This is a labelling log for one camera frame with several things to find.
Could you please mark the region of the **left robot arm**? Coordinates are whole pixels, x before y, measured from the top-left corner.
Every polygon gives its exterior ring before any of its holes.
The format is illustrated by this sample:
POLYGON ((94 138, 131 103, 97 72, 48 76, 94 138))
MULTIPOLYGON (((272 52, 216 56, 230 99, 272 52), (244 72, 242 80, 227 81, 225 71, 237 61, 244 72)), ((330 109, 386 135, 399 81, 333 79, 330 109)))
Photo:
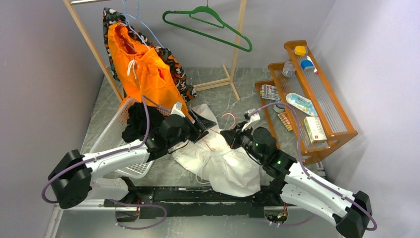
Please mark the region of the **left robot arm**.
POLYGON ((162 122, 147 128, 145 136, 124 146, 102 152, 80 154, 78 150, 67 152, 48 177, 46 187, 51 187, 60 208, 75 207, 89 199, 108 199, 131 206, 137 200, 137 192, 121 180, 104 185, 96 181, 104 175, 133 164, 147 163, 159 159, 182 142, 197 142, 216 125, 193 110, 170 114, 162 122))

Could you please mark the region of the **white shorts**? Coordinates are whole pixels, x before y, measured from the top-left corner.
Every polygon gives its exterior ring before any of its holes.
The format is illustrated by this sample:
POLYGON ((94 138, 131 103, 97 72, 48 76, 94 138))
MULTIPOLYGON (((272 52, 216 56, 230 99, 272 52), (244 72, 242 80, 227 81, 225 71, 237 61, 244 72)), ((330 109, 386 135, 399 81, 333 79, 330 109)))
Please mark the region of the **white shorts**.
MULTIPOLYGON (((218 123, 213 128, 220 130, 218 123)), ((261 189, 261 167, 252 161, 243 148, 230 149, 224 138, 220 149, 212 152, 204 144, 213 132, 196 143, 175 147, 173 157, 183 168, 194 174, 195 181, 211 185, 214 191, 236 197, 246 197, 261 189)))

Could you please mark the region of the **black shorts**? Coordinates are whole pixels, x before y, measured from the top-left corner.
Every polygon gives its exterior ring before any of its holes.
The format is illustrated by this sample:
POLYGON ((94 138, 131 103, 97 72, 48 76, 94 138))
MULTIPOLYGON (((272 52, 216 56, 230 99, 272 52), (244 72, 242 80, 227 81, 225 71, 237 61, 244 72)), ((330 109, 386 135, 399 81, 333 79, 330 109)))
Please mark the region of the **black shorts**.
MULTIPOLYGON (((156 107, 147 106, 149 119, 150 119, 150 131, 159 127, 165 117, 156 109, 156 107)), ((131 143, 136 139, 143 139, 146 134, 147 119, 144 105, 139 102, 135 102, 128 109, 127 126, 122 132, 122 139, 126 143, 131 143)))

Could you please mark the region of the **orange wooden shelf rack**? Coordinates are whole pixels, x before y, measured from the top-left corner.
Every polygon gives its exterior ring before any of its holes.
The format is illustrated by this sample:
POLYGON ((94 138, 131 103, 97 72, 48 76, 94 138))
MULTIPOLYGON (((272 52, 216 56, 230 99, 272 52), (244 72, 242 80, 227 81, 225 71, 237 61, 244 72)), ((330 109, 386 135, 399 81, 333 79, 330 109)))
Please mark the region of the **orange wooden shelf rack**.
POLYGON ((288 78, 282 74, 283 62, 271 63, 268 65, 268 69, 272 78, 268 81, 257 82, 255 86, 259 89, 263 84, 274 85, 283 102, 286 101, 286 95, 289 93, 296 93, 312 101, 324 133, 326 134, 326 141, 324 143, 310 143, 304 125, 305 113, 297 110, 298 119, 294 119, 289 109, 285 111, 291 122, 294 134, 302 135, 300 145, 302 147, 301 154, 304 164, 315 164, 338 150, 358 133, 333 92, 307 42, 305 40, 288 41, 284 43, 284 48, 289 55, 289 60, 296 69, 295 74, 288 78), (308 52, 307 56, 311 58, 317 72, 301 67, 301 62, 306 59, 306 56, 299 56, 294 53, 294 49, 299 46, 306 48, 308 52))

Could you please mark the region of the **white plastic basket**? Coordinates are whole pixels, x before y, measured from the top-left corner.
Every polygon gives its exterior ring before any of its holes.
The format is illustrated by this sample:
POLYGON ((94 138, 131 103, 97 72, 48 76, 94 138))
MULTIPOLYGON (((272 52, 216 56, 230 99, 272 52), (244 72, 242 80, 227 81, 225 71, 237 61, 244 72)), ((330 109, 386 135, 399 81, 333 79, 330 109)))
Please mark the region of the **white plastic basket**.
MULTIPOLYGON (((127 127, 127 120, 129 118, 128 109, 136 102, 137 101, 135 99, 128 98, 121 105, 106 128, 102 131, 99 138, 93 144, 91 150, 89 151, 90 153, 101 152, 127 144, 122 139, 121 135, 127 127)), ((152 162, 132 164, 124 168, 119 168, 114 172, 133 179, 141 179, 147 174, 152 164, 152 162)))

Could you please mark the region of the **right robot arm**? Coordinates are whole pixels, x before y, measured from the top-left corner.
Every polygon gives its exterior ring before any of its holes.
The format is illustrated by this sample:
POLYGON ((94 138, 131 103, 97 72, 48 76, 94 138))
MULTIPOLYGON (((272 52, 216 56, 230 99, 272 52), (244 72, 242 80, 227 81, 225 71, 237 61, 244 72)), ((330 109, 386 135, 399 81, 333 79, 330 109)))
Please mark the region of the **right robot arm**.
POLYGON ((273 178, 259 198, 272 205, 284 202, 301 207, 334 225, 345 238, 363 237, 372 218, 369 196, 330 183, 278 149, 276 138, 268 129, 252 129, 251 124, 259 120, 253 110, 247 111, 245 118, 246 121, 220 134, 231 149, 244 149, 273 178))

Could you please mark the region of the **pink hanger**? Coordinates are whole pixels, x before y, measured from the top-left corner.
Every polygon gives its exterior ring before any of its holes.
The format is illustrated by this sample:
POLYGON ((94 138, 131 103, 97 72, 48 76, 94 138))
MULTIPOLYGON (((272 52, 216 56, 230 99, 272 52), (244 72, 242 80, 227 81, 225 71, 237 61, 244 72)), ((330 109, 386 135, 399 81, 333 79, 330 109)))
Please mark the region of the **pink hanger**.
MULTIPOLYGON (((229 128, 229 129, 232 129, 236 125, 236 117, 230 112, 227 112, 227 113, 222 115, 222 117, 225 117, 225 116, 232 117, 233 123, 232 123, 231 127, 229 128)), ((213 134, 210 135, 210 138, 204 139, 204 144, 207 146, 207 148, 210 151, 214 152, 214 151, 220 149, 220 145, 221 145, 221 139, 219 138, 220 130, 211 129, 211 131, 213 132, 213 134)))

